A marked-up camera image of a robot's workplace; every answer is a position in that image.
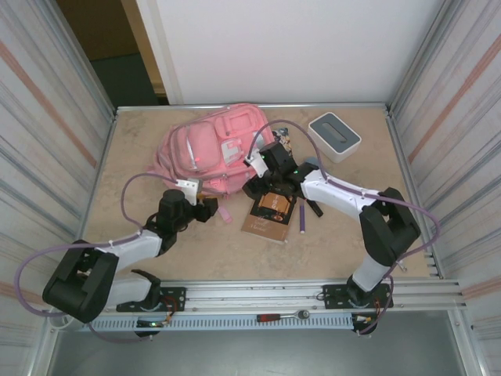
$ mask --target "marker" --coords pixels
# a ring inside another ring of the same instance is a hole
[[[299,204],[299,232],[305,233],[306,220],[305,220],[305,200],[301,200]]]

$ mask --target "wooden table surface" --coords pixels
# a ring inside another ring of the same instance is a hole
[[[87,241],[125,237],[135,232],[120,211],[121,189],[128,178],[144,172],[153,160],[161,138],[173,125],[190,121],[211,110],[138,110],[121,112],[105,161],[103,175],[89,215]],[[395,150],[380,108],[300,108],[264,109],[271,120],[285,118],[305,127],[326,113],[334,112],[361,137],[359,149],[340,164],[323,158],[327,171],[365,188],[384,190],[392,186],[406,197],[405,185]],[[294,158],[301,163],[314,154],[308,140],[290,129]],[[128,214],[144,223],[158,209],[166,186],[155,178],[140,178],[130,185],[125,206]],[[294,210],[287,244],[275,244],[242,233],[240,227],[252,200],[240,192],[220,200],[233,216],[226,224],[217,214],[207,223],[192,222],[165,255],[134,265],[161,279],[239,280],[316,279],[349,277],[366,254],[360,225],[345,214],[321,205],[319,219],[306,206],[306,233],[299,234],[299,210]],[[428,277],[422,254],[406,259],[407,273],[399,268],[397,277]]]

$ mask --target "red screwdriver handle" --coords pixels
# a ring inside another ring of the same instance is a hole
[[[268,315],[258,315],[259,323],[268,323],[270,321],[280,320],[280,315],[278,313],[270,313]]]

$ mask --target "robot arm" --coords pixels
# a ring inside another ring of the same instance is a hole
[[[248,197],[258,199],[262,194],[274,191],[284,196],[322,202],[359,221],[367,256],[347,282],[348,295],[355,306],[364,306],[372,299],[387,271],[420,236],[420,228],[407,207],[349,193],[327,180],[358,192],[403,201],[402,195],[393,188],[379,192],[330,175],[325,179],[318,166],[309,163],[296,165],[278,142],[255,150],[246,161],[257,172],[243,188]]]
[[[110,242],[108,248],[92,248],[77,240],[82,247],[63,256],[45,286],[44,301],[83,323],[94,320],[107,306],[125,302],[141,302],[147,309],[157,306],[158,278],[137,269],[126,277],[115,278],[115,274],[137,261],[162,255],[190,222],[206,222],[215,214],[216,198],[198,201],[193,182],[180,184],[185,192],[166,190],[158,213],[148,219],[135,240],[121,245]]]

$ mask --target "pink backpack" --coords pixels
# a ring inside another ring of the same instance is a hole
[[[235,104],[181,124],[159,145],[153,171],[173,179],[201,179],[204,193],[235,193],[254,176],[254,169],[247,167],[243,158],[254,135],[267,122],[259,107]],[[266,128],[254,148],[272,141],[272,131]]]

